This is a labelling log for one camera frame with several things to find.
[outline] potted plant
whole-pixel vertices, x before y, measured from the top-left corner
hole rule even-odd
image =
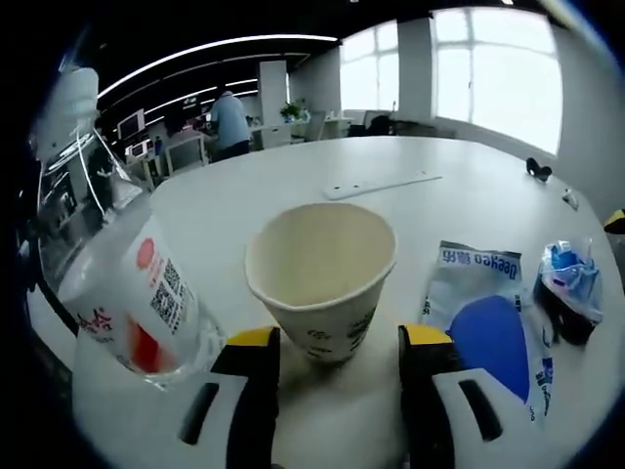
[[[301,109],[294,103],[286,103],[280,110],[280,115],[284,117],[284,122],[291,122],[300,118]]]

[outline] ceiling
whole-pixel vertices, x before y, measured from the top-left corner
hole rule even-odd
[[[380,22],[426,17],[431,10],[459,6],[501,6],[500,0],[315,0],[308,2],[185,2],[143,4],[101,2],[85,31],[76,59],[93,67],[103,90],[128,73],[179,51],[214,41],[260,34],[314,34],[339,39]],[[515,6],[544,12],[536,0]],[[264,40],[210,48],[151,68],[100,98],[102,125],[112,128],[140,108],[151,109],[181,96],[257,77],[259,62],[286,60],[289,71],[308,56],[321,54],[334,42]],[[232,87],[250,91],[257,83]],[[209,91],[200,101],[215,98]],[[160,117],[170,107],[149,115]]]

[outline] window frame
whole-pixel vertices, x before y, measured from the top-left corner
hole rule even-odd
[[[449,11],[449,10],[458,11],[464,14],[465,21],[467,24],[467,39],[466,40],[438,41],[436,14],[439,12],[442,13],[442,12]],[[508,44],[505,42],[477,40],[475,38],[474,23],[472,20],[472,12],[477,11],[477,10],[511,11],[510,9],[502,9],[498,7],[453,8],[453,9],[439,10],[437,12],[434,12],[434,18],[430,21],[431,38],[432,38],[432,65],[433,65],[432,67],[432,73],[433,73],[432,117],[433,117],[433,120],[442,123],[443,126],[445,124],[446,126],[449,126],[449,127],[458,126],[460,129],[467,128],[466,126],[473,126],[474,128],[478,128],[485,135],[491,135],[500,139],[512,141],[517,144],[522,144],[523,146],[531,147],[532,150],[538,152],[541,155],[546,155],[551,158],[557,158],[558,153],[560,151],[560,144],[562,140],[562,127],[563,127],[563,79],[562,79],[562,68],[560,66],[560,59],[558,55],[558,45],[553,35],[553,31],[551,31],[551,27],[550,27],[550,33],[553,39],[553,52],[545,52],[543,50],[535,49],[533,47],[523,47],[523,46],[519,46],[515,44]],[[520,12],[520,13],[540,16],[538,14],[532,14],[530,12]],[[555,60],[556,64],[558,65],[559,72],[560,72],[560,91],[561,91],[561,97],[562,97],[562,107],[561,107],[559,127],[557,129],[558,137],[556,140],[556,147],[555,147],[554,152],[550,152],[541,147],[537,147],[535,144],[531,142],[520,140],[512,135],[509,135],[509,134],[506,134],[501,131],[497,131],[488,127],[483,127],[475,123],[475,93],[473,91],[473,83],[474,83],[475,74],[476,74],[475,73],[475,49],[476,47],[479,47],[479,46],[496,46],[496,47],[501,47],[504,49],[506,48],[518,49],[518,50],[530,52],[532,54],[539,54],[544,57],[548,57],[549,59]],[[438,52],[441,50],[453,50],[453,49],[463,50],[469,53],[469,83],[467,84],[467,86],[470,89],[470,91],[468,92],[468,95],[469,95],[469,109],[468,109],[469,118],[468,120],[459,120],[459,119],[454,119],[452,117],[445,117],[445,116],[438,115],[438,101],[439,101],[438,99]]]
[[[387,110],[387,111],[398,111],[399,110],[399,38],[398,38],[398,34],[397,34],[397,39],[396,39],[396,43],[392,48],[388,48],[388,49],[384,49],[384,50],[380,50],[379,49],[379,32],[380,29],[383,28],[384,26],[388,26],[389,24],[394,23],[396,26],[396,31],[397,31],[397,22],[395,20],[392,21],[386,21],[380,24],[376,24],[375,26],[369,27],[367,29],[364,29],[362,31],[357,32],[356,34],[353,34],[352,36],[345,38],[344,41],[348,41],[350,38],[353,38],[354,36],[357,36],[359,34],[368,32],[368,31],[372,31],[373,32],[373,51],[371,53],[367,53],[364,55],[359,55],[357,56],[355,59],[350,58],[349,60],[345,59],[345,46],[341,46],[340,48],[340,83],[339,83],[339,87],[340,87],[340,94],[341,94],[341,109],[342,110]],[[388,56],[396,56],[397,57],[397,84],[396,84],[396,89],[397,89],[397,96],[394,99],[394,103],[395,103],[395,109],[393,109],[393,106],[391,106],[391,108],[382,108],[381,104],[380,104],[380,97],[381,97],[381,93],[380,93],[380,60],[388,57]],[[343,87],[343,67],[345,65],[349,65],[349,64],[354,64],[358,61],[361,61],[363,59],[368,59],[368,58],[373,58],[374,59],[374,66],[375,66],[375,107],[346,107],[343,103],[343,97],[345,96],[345,93],[343,91],[344,87]]]

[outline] white ruler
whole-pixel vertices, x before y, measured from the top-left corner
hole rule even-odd
[[[334,186],[329,186],[323,190],[323,195],[328,200],[341,200],[343,198],[354,197],[355,195],[361,195],[363,193],[381,191],[383,189],[397,188],[399,186],[406,186],[414,183],[425,183],[426,181],[434,181],[441,179],[442,176],[430,174],[422,171],[418,176],[411,176],[406,178],[405,176],[397,176],[395,178],[388,178],[379,181],[362,181],[355,183],[340,183]]]

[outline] qr code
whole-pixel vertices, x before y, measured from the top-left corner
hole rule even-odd
[[[178,329],[180,322],[178,319],[178,303],[162,281],[158,284],[156,294],[149,302],[149,305],[174,332]]]
[[[172,290],[178,293],[178,289],[180,288],[180,276],[178,275],[178,272],[176,272],[176,268],[170,260],[167,260],[164,276],[167,283],[169,283],[169,286],[172,287]]]

